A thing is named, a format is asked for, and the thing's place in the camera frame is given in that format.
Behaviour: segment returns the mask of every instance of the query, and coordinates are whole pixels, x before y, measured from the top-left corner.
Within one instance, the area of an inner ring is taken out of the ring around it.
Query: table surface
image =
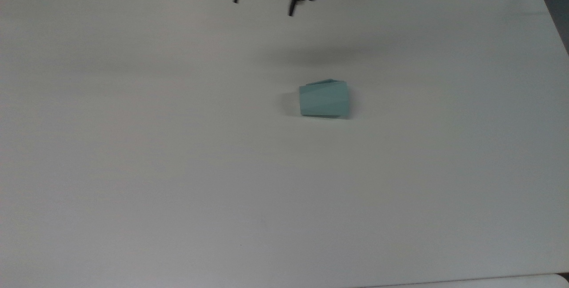
[[[397,288],[569,288],[569,283],[562,276],[549,274],[433,282],[429,284],[403,284]]]
[[[569,270],[543,0],[0,0],[6,287],[352,288]],[[298,86],[347,81],[348,120]]]

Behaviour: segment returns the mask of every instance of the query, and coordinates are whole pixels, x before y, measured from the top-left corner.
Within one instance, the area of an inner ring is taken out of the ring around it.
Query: white table
[[[569,283],[563,277],[551,274],[433,282],[429,284],[404,284],[398,285],[397,288],[569,288]]]
[[[0,280],[347,288],[569,270],[543,0],[0,0]],[[352,118],[299,116],[346,80]]]

